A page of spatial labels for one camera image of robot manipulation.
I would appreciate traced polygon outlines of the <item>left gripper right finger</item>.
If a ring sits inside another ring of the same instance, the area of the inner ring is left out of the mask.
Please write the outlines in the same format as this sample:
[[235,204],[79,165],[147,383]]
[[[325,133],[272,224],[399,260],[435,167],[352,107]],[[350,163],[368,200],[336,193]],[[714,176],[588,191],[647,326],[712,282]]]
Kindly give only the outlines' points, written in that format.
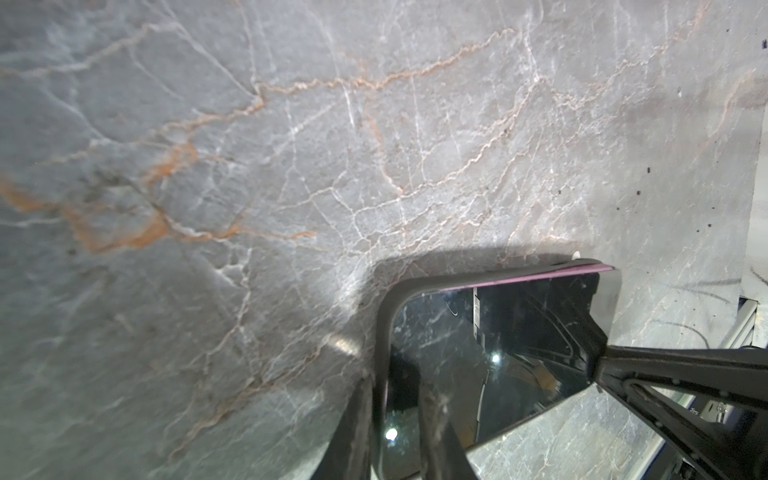
[[423,479],[478,479],[450,423],[445,398],[429,383],[419,385],[418,421]]

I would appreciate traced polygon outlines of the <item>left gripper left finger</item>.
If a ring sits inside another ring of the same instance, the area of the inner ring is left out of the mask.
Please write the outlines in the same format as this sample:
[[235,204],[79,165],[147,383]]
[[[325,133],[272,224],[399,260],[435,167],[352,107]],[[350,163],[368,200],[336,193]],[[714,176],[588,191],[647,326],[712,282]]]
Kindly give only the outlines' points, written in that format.
[[355,386],[326,451],[311,480],[371,478],[373,379],[364,376]]

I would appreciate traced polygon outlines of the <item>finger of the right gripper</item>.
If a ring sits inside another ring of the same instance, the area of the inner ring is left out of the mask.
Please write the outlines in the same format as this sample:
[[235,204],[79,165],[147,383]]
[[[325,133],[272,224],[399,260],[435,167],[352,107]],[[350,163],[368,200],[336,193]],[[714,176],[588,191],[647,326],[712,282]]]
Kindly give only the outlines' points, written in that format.
[[701,477],[766,478],[766,350],[609,347],[594,374]]

